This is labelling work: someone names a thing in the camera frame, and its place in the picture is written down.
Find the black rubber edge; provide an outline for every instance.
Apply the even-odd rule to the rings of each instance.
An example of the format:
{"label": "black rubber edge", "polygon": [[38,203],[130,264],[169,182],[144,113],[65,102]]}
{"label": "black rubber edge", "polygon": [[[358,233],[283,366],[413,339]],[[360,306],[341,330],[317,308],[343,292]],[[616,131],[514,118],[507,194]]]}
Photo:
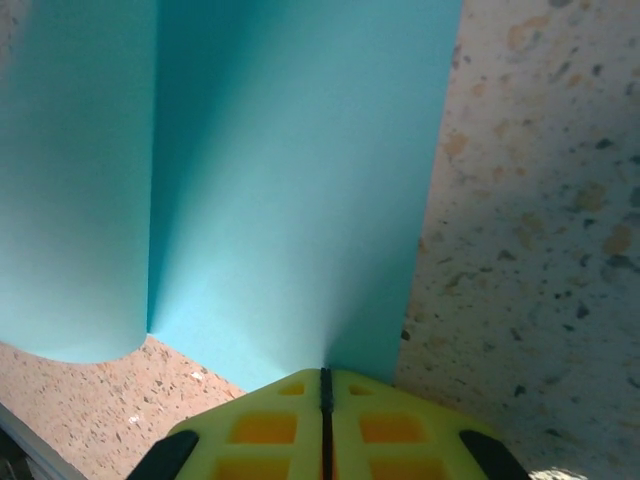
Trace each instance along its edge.
{"label": "black rubber edge", "polygon": [[320,411],[322,412],[322,480],[333,477],[333,382],[331,370],[320,369]]}
{"label": "black rubber edge", "polygon": [[460,432],[460,439],[487,476],[487,480],[531,480],[504,443],[475,430]]}
{"label": "black rubber edge", "polygon": [[183,430],[157,441],[127,480],[175,480],[198,443],[198,434]]}

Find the brown speckled surface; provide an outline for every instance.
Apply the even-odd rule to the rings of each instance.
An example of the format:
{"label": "brown speckled surface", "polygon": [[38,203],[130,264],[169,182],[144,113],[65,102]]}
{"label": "brown speckled surface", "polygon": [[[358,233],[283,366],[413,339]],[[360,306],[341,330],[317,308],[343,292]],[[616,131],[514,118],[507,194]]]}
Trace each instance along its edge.
{"label": "brown speckled surface", "polygon": [[[638,0],[467,0],[454,52],[396,383],[495,425],[540,479],[640,478],[638,25]],[[90,479],[240,394],[153,339],[0,364],[0,402]]]}

